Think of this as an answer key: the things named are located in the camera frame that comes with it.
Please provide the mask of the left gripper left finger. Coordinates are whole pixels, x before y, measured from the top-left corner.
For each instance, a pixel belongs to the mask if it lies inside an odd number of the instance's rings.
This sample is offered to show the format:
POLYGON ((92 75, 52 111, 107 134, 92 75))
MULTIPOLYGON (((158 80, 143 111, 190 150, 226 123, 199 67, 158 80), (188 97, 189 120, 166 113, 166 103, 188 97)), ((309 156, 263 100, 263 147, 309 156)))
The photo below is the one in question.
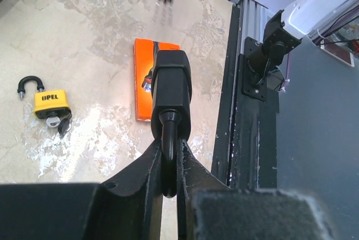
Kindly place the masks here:
POLYGON ((2 239, 158 239, 160 140, 103 183, 1 185, 2 239))

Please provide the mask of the black key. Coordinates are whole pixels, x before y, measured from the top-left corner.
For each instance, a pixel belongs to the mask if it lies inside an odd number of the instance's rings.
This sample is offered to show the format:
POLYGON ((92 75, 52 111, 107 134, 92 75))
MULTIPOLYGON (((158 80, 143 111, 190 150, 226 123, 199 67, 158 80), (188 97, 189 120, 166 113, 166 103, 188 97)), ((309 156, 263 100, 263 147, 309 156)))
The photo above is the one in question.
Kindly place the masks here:
POLYGON ((71 118, 71 114, 64 119, 49 117, 46 119, 46 125, 50 128, 57 128, 59 135, 64 136, 71 129, 71 118))

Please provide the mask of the yellow padlock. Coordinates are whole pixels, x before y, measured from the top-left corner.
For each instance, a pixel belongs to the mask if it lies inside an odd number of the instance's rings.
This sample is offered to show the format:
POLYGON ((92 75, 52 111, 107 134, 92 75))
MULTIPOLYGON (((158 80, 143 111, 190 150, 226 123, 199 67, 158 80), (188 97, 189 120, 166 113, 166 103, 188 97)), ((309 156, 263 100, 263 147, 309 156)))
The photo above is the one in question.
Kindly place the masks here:
POLYGON ((26 76, 18 83, 17 93, 20 99, 23 99, 26 93, 25 85, 28 82, 36 82, 37 93, 34 94, 33 112, 39 119, 50 117, 68 117, 71 109, 67 100, 65 90, 48 90, 45 91, 42 80, 37 76, 26 76))

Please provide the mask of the black padlock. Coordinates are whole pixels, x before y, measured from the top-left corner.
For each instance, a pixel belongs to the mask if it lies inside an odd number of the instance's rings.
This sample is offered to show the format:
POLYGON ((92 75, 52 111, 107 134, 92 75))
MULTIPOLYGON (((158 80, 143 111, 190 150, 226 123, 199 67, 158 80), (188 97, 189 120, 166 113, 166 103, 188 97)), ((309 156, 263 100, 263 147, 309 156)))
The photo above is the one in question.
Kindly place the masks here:
POLYGON ((165 197, 177 194, 177 152, 191 133, 191 69, 185 51, 160 50, 151 79, 151 131, 161 139, 161 182, 165 197))

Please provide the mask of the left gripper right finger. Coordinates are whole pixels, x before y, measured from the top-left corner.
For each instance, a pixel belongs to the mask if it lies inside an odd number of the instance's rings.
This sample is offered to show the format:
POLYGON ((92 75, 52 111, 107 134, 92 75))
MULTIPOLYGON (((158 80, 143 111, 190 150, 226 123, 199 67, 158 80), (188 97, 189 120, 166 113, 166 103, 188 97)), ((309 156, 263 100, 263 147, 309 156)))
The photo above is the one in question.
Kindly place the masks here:
POLYGON ((193 155, 177 152, 178 239, 336 239, 316 198, 271 188, 231 189, 193 155))

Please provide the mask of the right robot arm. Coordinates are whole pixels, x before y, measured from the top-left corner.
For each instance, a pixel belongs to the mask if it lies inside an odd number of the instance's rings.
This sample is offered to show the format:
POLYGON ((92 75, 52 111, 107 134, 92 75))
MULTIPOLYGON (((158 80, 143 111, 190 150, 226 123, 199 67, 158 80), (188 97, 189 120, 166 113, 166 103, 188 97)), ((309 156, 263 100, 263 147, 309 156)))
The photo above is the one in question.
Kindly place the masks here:
POLYGON ((306 36, 326 36, 356 8, 357 0, 295 0, 265 25, 262 41, 246 37, 242 93, 266 101, 267 76, 306 36))

